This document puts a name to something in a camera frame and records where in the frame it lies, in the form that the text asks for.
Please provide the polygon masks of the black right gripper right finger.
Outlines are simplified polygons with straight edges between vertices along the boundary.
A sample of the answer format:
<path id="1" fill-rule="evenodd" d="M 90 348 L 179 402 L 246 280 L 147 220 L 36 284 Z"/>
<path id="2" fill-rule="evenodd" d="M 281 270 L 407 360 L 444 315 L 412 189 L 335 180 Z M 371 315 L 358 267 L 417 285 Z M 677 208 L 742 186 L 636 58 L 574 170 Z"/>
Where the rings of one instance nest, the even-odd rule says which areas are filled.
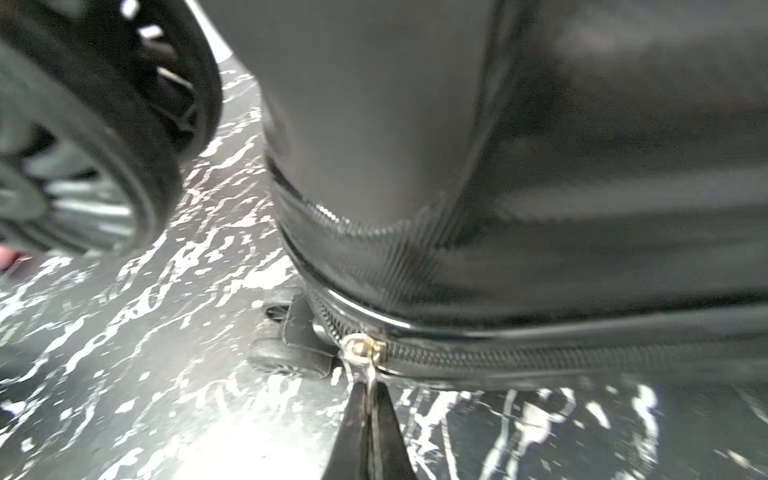
<path id="1" fill-rule="evenodd" d="M 370 478 L 415 479 L 387 385 L 375 382 L 370 397 Z"/>

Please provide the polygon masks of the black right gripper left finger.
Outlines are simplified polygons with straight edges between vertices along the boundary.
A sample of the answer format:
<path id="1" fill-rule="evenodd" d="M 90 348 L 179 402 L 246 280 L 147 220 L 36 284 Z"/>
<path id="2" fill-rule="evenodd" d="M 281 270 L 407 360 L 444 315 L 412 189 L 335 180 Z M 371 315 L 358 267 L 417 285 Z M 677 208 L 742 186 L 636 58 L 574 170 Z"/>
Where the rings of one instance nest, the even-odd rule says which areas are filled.
<path id="1" fill-rule="evenodd" d="M 356 382 L 350 392 L 344 416 L 336 435 L 323 480 L 363 480 L 368 478 L 369 396 L 364 382 Z"/>

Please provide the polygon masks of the silver zipper pull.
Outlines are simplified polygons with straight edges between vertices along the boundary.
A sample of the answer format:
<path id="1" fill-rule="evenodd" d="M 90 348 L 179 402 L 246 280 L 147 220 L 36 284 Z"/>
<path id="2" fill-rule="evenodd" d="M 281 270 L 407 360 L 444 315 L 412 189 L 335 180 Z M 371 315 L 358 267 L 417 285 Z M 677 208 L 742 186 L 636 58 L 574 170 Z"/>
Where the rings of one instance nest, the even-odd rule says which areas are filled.
<path id="1" fill-rule="evenodd" d="M 366 393 L 371 396 L 377 384 L 377 369 L 385 357 L 387 344 L 365 333 L 354 333 L 341 340 L 341 354 L 345 361 L 362 372 Z"/>

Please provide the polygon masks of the black hard-shell suitcase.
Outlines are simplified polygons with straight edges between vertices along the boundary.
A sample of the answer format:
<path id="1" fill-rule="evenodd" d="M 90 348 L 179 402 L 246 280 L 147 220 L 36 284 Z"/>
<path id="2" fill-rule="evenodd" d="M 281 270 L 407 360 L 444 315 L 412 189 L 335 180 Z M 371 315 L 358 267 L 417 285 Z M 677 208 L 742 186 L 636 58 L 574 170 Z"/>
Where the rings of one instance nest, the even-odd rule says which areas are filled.
<path id="1" fill-rule="evenodd" d="M 204 1 L 304 286 L 250 362 L 446 389 L 767 379 L 763 1 Z M 184 1 L 1 5 L 1 241 L 129 254 L 223 108 Z"/>

